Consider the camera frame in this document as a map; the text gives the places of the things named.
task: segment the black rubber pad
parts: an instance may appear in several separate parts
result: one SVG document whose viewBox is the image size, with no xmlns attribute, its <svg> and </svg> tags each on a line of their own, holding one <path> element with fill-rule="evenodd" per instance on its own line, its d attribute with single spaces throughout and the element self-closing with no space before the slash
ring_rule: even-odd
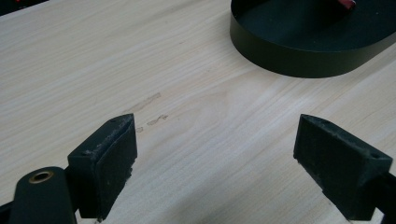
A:
<svg viewBox="0 0 396 224">
<path fill-rule="evenodd" d="M 371 219 L 370 183 L 389 172 L 391 157 L 325 119 L 301 115 L 294 158 L 345 218 Z"/>
<path fill-rule="evenodd" d="M 105 219 L 137 157 L 134 115 L 106 122 L 67 157 L 82 217 Z"/>
</svg>

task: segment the wooden table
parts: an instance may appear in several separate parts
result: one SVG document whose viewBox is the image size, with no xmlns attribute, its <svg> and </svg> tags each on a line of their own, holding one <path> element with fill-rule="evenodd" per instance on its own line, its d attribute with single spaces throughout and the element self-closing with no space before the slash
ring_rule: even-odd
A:
<svg viewBox="0 0 396 224">
<path fill-rule="evenodd" d="M 229 20 L 230 0 L 51 0 L 0 17 L 0 204 L 134 113 L 138 158 L 104 223 L 348 223 L 292 157 L 297 124 L 328 119 L 396 158 L 396 45 L 340 77 L 285 77 L 237 52 Z"/>
</svg>

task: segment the black clamp jaw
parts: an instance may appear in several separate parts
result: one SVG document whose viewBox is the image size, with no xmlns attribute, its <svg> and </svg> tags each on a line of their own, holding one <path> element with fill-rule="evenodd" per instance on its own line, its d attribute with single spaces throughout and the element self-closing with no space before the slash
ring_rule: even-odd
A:
<svg viewBox="0 0 396 224">
<path fill-rule="evenodd" d="M 111 119 L 68 155 L 66 169 L 46 167 L 25 175 L 14 201 L 0 207 L 0 223 L 77 223 L 77 210 L 81 217 L 103 220 L 136 157 L 134 115 Z"/>
<path fill-rule="evenodd" d="M 370 220 L 377 207 L 382 223 L 396 223 L 396 177 L 392 158 L 337 125 L 301 115 L 294 158 L 348 220 Z"/>
<path fill-rule="evenodd" d="M 0 17 L 8 13 L 18 11 L 26 7 L 47 2 L 49 0 L 1 0 L 0 1 Z"/>
</svg>

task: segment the black plastic part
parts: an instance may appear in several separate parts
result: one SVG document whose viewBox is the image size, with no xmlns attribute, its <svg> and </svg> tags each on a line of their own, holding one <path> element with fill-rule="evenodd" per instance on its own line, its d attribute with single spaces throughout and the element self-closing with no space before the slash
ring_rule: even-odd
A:
<svg viewBox="0 0 396 224">
<path fill-rule="evenodd" d="M 301 115 L 294 158 L 345 218 L 371 219 L 373 183 L 389 173 L 391 157 L 325 119 Z"/>
<path fill-rule="evenodd" d="M 8 224 L 9 216 L 11 215 L 12 202 L 0 206 L 0 223 Z"/>
<path fill-rule="evenodd" d="M 247 59 L 291 77 L 347 73 L 396 42 L 396 1 L 233 0 L 231 39 Z"/>
<path fill-rule="evenodd" d="M 385 214 L 382 223 L 396 224 L 396 177 L 381 175 L 373 183 L 373 189 L 376 192 L 375 205 Z"/>
<path fill-rule="evenodd" d="M 81 217 L 105 219 L 137 157 L 134 115 L 106 122 L 67 157 Z"/>
<path fill-rule="evenodd" d="M 46 167 L 24 176 L 17 184 L 8 223 L 77 223 L 64 170 Z"/>
<path fill-rule="evenodd" d="M 0 1 L 0 16 L 8 13 L 31 7 L 48 0 L 1 0 Z"/>
</svg>

